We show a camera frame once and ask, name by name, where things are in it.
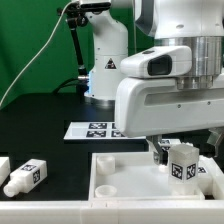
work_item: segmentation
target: black table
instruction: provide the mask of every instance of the black table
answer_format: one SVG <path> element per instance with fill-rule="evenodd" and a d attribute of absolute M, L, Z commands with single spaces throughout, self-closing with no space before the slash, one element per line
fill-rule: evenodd
<path fill-rule="evenodd" d="M 71 121 L 114 121 L 113 109 L 88 105 L 75 94 L 27 94 L 0 111 L 0 156 L 10 158 L 11 170 L 31 158 L 47 161 L 48 178 L 28 194 L 8 198 L 0 187 L 0 201 L 87 200 L 93 152 L 145 151 L 145 140 L 63 140 Z"/>

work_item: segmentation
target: white bottle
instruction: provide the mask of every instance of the white bottle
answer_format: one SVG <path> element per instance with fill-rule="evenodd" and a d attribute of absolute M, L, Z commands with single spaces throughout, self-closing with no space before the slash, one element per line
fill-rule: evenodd
<path fill-rule="evenodd" d="M 8 197 L 19 192 L 28 193 L 46 177 L 46 161 L 31 159 L 10 174 L 10 181 L 4 187 L 4 193 Z"/>

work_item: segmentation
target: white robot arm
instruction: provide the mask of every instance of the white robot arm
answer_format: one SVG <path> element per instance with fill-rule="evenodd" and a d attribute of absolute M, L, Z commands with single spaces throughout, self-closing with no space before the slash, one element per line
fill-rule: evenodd
<path fill-rule="evenodd" d="M 128 57 L 128 31 L 105 9 L 131 7 L 132 0 L 78 2 L 81 9 L 88 11 L 86 16 L 93 27 L 94 37 L 94 67 L 88 75 L 89 90 L 85 93 L 85 100 L 103 107 L 114 107 L 117 87 L 126 77 L 121 73 L 120 63 Z"/>
<path fill-rule="evenodd" d="M 129 77 L 118 87 L 116 127 L 136 137 L 224 126 L 224 0 L 142 0 L 135 8 L 155 47 L 121 63 Z"/>

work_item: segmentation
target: black sticker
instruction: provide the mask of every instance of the black sticker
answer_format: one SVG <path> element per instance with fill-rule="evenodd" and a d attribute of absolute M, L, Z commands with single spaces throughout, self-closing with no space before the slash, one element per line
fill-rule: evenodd
<path fill-rule="evenodd" d="M 115 123 L 112 123 L 112 129 L 117 129 Z"/>
<path fill-rule="evenodd" d="M 183 180 L 183 167 L 172 163 L 172 176 Z"/>
<path fill-rule="evenodd" d="M 33 173 L 33 183 L 37 183 L 40 180 L 40 170 Z"/>
<path fill-rule="evenodd" d="M 117 69 L 112 58 L 110 58 L 110 60 L 108 61 L 105 69 Z"/>
<path fill-rule="evenodd" d="M 198 167 L 198 173 L 207 173 L 204 167 Z"/>
<path fill-rule="evenodd" d="M 24 167 L 22 167 L 21 168 L 21 170 L 25 170 L 25 171 L 31 171 L 31 170 L 33 170 L 33 169 L 35 169 L 36 168 L 36 166 L 34 166 L 34 165 L 25 165 Z"/>
<path fill-rule="evenodd" d="M 196 176 L 196 164 L 187 167 L 187 180 Z"/>
<path fill-rule="evenodd" d="M 118 130 L 116 130 L 116 131 L 111 132 L 111 137 L 112 138 L 121 138 L 121 137 L 125 137 L 125 136 L 122 135 Z"/>
<path fill-rule="evenodd" d="M 90 123 L 89 129 L 106 129 L 107 123 Z"/>
<path fill-rule="evenodd" d="M 106 131 L 88 131 L 87 138 L 105 138 L 106 137 Z"/>

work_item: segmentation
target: white cylinder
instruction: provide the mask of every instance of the white cylinder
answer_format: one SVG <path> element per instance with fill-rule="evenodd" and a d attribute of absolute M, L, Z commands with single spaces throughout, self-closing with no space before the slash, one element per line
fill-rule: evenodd
<path fill-rule="evenodd" d="M 95 196 L 97 198 L 113 197 L 117 194 L 117 188 L 110 185 L 102 185 L 96 188 Z"/>
<path fill-rule="evenodd" d="M 14 178 L 4 187 L 3 191 L 6 196 L 14 197 L 23 190 L 23 183 L 19 178 Z"/>
<path fill-rule="evenodd" d="M 113 156 L 98 156 L 96 168 L 98 174 L 110 175 L 115 172 L 115 158 Z"/>

